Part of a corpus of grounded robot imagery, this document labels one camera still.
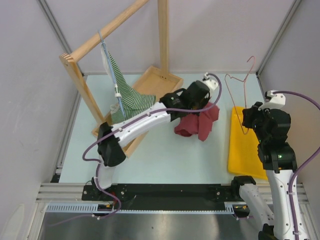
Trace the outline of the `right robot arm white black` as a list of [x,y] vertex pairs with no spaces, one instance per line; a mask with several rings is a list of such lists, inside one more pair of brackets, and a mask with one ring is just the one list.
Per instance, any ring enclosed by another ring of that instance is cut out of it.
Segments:
[[242,125],[252,129],[258,140],[257,155],[269,182],[273,208],[261,196],[252,176],[236,176],[230,194],[244,201],[258,227],[260,240],[308,240],[300,213],[296,181],[296,154],[287,142],[291,116],[279,108],[256,102],[242,110]]

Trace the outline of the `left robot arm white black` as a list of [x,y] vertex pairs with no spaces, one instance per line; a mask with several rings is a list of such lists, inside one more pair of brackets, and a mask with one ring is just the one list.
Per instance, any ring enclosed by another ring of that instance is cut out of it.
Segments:
[[153,106],[122,123],[101,124],[97,138],[101,163],[93,177],[93,194],[100,200],[110,196],[115,169],[127,158],[123,150],[127,144],[158,125],[173,122],[188,114],[199,114],[217,87],[215,80],[197,80],[186,89],[165,94]]

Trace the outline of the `red tank top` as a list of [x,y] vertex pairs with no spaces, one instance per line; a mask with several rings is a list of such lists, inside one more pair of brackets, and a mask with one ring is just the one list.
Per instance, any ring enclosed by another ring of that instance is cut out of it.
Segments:
[[210,102],[205,107],[210,109],[182,117],[174,128],[174,133],[182,137],[197,135],[198,139],[204,142],[211,133],[214,122],[219,119],[220,112],[219,107]]

